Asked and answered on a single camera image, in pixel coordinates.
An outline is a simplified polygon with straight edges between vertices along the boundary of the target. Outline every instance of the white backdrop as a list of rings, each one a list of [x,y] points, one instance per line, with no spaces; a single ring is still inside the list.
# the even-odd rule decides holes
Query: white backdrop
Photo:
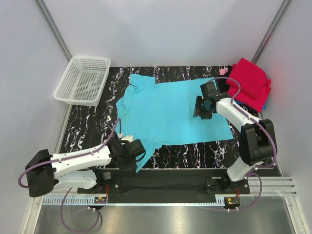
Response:
[[[265,118],[274,122],[278,158],[291,176],[312,231],[312,2],[292,1],[257,63],[272,79]]]
[[[73,56],[112,66],[251,60],[282,0],[45,0]]]
[[[26,164],[52,150],[65,105],[53,92],[67,61],[33,0],[0,7],[0,233],[20,234],[30,201]]]

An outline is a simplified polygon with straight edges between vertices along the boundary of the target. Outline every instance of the reflective metal surface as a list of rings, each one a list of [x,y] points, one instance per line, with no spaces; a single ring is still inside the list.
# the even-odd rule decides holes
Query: reflective metal surface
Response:
[[[252,201],[243,197],[242,207]],[[64,219],[76,230],[92,226],[96,215],[85,210],[70,218],[81,206],[65,206]],[[293,226],[282,197],[262,197],[251,209],[240,212],[215,211],[204,207],[122,207],[101,209],[102,225],[94,234],[293,234]],[[60,221],[59,206],[44,205],[36,234],[68,234]]]

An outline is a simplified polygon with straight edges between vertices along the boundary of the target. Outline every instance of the white plastic basket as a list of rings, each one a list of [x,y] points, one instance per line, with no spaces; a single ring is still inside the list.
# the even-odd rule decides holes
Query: white plastic basket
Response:
[[[58,83],[54,98],[72,105],[97,106],[110,65],[109,58],[73,57]]]

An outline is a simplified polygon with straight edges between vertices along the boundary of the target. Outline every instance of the red cloth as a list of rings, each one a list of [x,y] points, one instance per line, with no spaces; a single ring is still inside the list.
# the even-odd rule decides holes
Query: red cloth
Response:
[[[230,78],[237,80],[241,86],[241,91],[235,100],[261,112],[271,90],[271,80],[267,79],[265,72],[241,58],[237,65],[233,65]],[[238,87],[231,80],[227,80],[227,84],[230,85],[228,94],[233,96],[238,91]]]

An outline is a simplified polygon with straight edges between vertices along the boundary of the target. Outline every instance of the black marble tabletop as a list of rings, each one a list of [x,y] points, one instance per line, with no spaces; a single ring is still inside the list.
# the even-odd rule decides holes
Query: black marble tabletop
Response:
[[[103,143],[117,118],[116,102],[129,85],[130,74],[154,76],[156,82],[217,77],[224,67],[111,67],[97,107],[73,105],[61,153],[87,149]],[[242,105],[253,115],[258,113]],[[144,168],[227,168],[238,157],[239,132],[229,124],[234,139],[188,145],[163,145]]]

